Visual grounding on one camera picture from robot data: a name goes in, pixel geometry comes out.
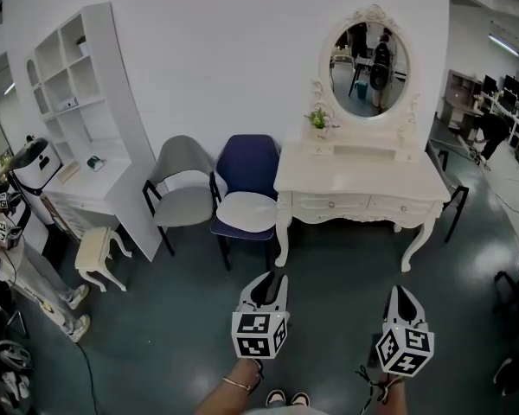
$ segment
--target blue chair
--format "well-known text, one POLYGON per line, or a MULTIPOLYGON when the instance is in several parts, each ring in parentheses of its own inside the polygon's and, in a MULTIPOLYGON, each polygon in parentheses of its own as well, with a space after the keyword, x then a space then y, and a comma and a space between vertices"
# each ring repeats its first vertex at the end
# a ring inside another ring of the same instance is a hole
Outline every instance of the blue chair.
POLYGON ((231 265, 225 237, 264 241, 266 269, 271 269, 269 245, 277 219, 277 192, 273 184, 278 166, 279 149, 267 135, 234 135, 217 159, 215 169, 227 184, 227 194, 221 201, 214 185, 221 204, 211 232, 218 237, 228 271, 231 265))

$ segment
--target green plant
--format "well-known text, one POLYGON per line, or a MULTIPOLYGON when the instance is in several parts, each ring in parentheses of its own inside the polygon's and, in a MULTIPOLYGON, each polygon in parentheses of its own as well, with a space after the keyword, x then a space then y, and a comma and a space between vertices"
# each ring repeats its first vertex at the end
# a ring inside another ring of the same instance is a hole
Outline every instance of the green plant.
POLYGON ((317 129, 324 129, 327 125, 327 112, 321 108, 311 111, 309 116, 305 116, 310 120, 311 125, 317 129))

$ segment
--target gray chair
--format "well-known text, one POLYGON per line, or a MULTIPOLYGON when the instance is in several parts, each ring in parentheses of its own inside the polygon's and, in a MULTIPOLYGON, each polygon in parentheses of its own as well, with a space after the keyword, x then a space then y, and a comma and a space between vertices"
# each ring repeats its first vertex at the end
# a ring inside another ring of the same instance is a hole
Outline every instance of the gray chair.
POLYGON ((433 145, 431 144, 431 140, 426 142, 426 148, 425 151, 429 158, 432 161, 432 164, 434 164, 434 167, 439 172, 440 177, 442 178, 442 181, 444 182, 445 186, 448 188, 450 193, 452 194, 452 198, 450 201, 445 203, 444 208, 442 209, 442 212, 446 211, 446 208, 450 206, 450 203, 452 203, 455 198, 461 194, 461 199, 459 200, 458 209, 456 211, 456 216, 453 218, 452 225, 450 226, 450 230, 448 231, 448 234, 446 235, 446 238, 444 240, 445 243, 450 241, 450 238, 452 237, 453 231, 456 228, 456 225, 458 224, 459 216, 461 215, 461 212, 464 210, 465 202, 467 201, 467 195, 469 194, 469 188, 462 185, 461 182, 456 178, 455 176, 449 176, 445 173, 446 166, 448 164, 448 151, 447 150, 441 150, 439 154, 437 155, 436 150, 434 149, 433 145), (444 157, 444 162, 440 164, 440 156, 444 157))
POLYGON ((217 200, 221 201, 214 185, 214 162, 194 138, 180 135, 163 144, 156 166, 142 191, 171 255, 175 255, 175 252, 163 228, 191 226, 210 220, 217 209, 217 200), (160 182, 187 170, 197 170, 208 176, 209 187, 178 188, 163 197, 157 192, 156 187, 160 182), (152 205, 149 191, 159 200, 156 208, 152 205))

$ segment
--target gray pants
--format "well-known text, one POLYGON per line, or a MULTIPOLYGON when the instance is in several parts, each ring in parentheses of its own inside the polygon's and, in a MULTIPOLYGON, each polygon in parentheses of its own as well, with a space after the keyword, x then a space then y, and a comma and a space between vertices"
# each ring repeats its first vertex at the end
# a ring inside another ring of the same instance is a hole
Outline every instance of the gray pants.
POLYGON ((46 305, 52 308, 52 314, 59 312, 63 316, 61 329, 72 334, 80 326, 67 302, 74 296, 74 290, 67 286, 55 271, 50 262, 28 244, 25 245, 21 265, 17 270, 19 283, 16 289, 25 297, 37 301, 46 312, 46 305))

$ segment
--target white cube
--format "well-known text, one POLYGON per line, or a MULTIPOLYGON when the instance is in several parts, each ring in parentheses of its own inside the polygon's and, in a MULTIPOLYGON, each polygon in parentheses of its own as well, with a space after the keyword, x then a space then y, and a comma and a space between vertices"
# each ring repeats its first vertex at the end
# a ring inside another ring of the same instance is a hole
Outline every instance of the white cube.
POLYGON ((376 345, 382 370, 414 377, 433 357, 434 333, 391 323, 383 328, 385 333, 376 345))
POLYGON ((288 312, 233 312, 231 334, 239 358, 275 358, 286 340, 288 312))

